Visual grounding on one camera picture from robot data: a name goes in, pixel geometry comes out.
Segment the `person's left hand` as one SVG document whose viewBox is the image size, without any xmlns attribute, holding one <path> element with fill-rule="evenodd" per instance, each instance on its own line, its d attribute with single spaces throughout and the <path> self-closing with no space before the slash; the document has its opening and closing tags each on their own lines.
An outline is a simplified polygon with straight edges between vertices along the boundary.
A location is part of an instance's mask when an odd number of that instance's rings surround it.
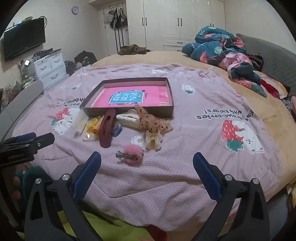
<svg viewBox="0 0 296 241">
<path fill-rule="evenodd" d="M 19 187 L 21 185 L 21 181 L 19 179 L 19 177 L 15 176 L 13 178 L 13 186 L 14 186 L 14 190 L 11 194 L 11 196 L 15 199 L 15 200 L 20 200 L 21 199 L 21 193 L 19 192 Z"/>
</svg>

